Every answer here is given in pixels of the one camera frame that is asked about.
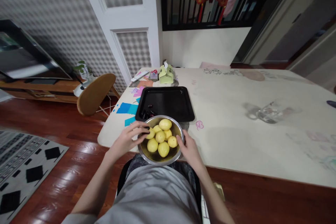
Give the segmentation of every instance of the metal bowl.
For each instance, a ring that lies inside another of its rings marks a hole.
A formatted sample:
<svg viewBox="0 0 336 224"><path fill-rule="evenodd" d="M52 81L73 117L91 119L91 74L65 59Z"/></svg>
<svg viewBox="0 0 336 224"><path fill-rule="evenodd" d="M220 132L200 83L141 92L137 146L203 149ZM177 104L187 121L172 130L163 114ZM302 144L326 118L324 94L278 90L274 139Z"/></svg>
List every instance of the metal bowl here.
<svg viewBox="0 0 336 224"><path fill-rule="evenodd" d="M166 115L157 115L154 117L149 118L146 123L149 124L151 128L154 128L155 125L158 125L162 119L169 119L172 122L172 126L170 128L171 133L173 136L179 135L184 143L184 134L182 131L182 127L179 125L177 121L173 118L166 116ZM169 147L169 153L166 157L161 157L158 151L151 153L147 150L147 142L148 139L145 139L141 144L138 145L140 155L150 164L157 165L157 166L166 166L170 165L171 163L175 162L181 155L181 150L179 145L175 148Z"/></svg>

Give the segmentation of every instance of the black baking tray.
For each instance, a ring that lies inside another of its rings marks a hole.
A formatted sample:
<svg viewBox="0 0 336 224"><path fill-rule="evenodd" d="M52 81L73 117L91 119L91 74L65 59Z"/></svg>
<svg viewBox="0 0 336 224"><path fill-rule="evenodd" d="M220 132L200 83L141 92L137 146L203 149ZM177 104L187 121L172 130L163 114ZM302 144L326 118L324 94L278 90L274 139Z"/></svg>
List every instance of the black baking tray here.
<svg viewBox="0 0 336 224"><path fill-rule="evenodd" d="M141 114L150 111L156 115L165 115L178 122L189 122L195 119L188 89L186 87L145 87L142 91L135 119L146 121Z"/></svg>

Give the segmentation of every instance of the patterned rug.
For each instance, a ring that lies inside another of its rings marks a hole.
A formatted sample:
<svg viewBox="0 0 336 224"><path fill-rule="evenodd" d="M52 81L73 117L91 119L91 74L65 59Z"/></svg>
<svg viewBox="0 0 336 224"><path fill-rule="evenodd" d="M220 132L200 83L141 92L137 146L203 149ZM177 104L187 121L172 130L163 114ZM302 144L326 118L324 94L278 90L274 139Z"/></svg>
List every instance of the patterned rug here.
<svg viewBox="0 0 336 224"><path fill-rule="evenodd" d="M0 131L0 223L9 223L69 148L39 136Z"/></svg>

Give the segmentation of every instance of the wooden tv cabinet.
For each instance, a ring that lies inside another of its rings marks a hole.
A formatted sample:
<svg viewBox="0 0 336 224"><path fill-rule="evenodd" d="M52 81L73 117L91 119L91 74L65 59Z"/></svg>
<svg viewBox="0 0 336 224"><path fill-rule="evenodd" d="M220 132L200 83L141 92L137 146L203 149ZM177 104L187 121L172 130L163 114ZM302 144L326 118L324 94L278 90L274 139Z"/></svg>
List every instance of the wooden tv cabinet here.
<svg viewBox="0 0 336 224"><path fill-rule="evenodd" d="M21 99L77 103L78 98L73 93L79 84L77 80L59 80L54 85L31 84L20 79L12 83L0 81L0 89Z"/></svg>

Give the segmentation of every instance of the lemon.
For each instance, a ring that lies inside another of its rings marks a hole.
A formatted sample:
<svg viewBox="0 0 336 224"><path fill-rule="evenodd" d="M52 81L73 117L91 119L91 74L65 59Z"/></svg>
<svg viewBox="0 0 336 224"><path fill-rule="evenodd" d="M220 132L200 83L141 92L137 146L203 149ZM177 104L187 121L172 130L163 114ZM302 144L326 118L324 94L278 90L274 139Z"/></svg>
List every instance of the lemon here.
<svg viewBox="0 0 336 224"><path fill-rule="evenodd" d="M169 130L163 131L166 134L166 141L168 140L168 138L170 138L173 134L172 132Z"/></svg>
<svg viewBox="0 0 336 224"><path fill-rule="evenodd" d="M152 139L155 135L155 131L152 128L149 128L149 134L146 136L146 139Z"/></svg>
<svg viewBox="0 0 336 224"><path fill-rule="evenodd" d="M147 143L147 150L149 152L156 152L158 149L158 142L155 140L155 138L149 139Z"/></svg>
<svg viewBox="0 0 336 224"><path fill-rule="evenodd" d="M177 146L176 137L171 136L170 138L168 138L168 145L172 148L175 148Z"/></svg>
<svg viewBox="0 0 336 224"><path fill-rule="evenodd" d="M162 119L159 126L162 130L169 130L172 127L172 122L169 119Z"/></svg>
<svg viewBox="0 0 336 224"><path fill-rule="evenodd" d="M158 143L162 143L166 139L166 134L163 131L156 133L155 139Z"/></svg>
<svg viewBox="0 0 336 224"><path fill-rule="evenodd" d="M155 131L155 134L158 133L159 131L161 131L162 129L160 128L159 125L156 125L153 130Z"/></svg>
<svg viewBox="0 0 336 224"><path fill-rule="evenodd" d="M159 144L157 149L159 151L160 156L165 158L169 152L169 145L167 144L167 142L162 142Z"/></svg>

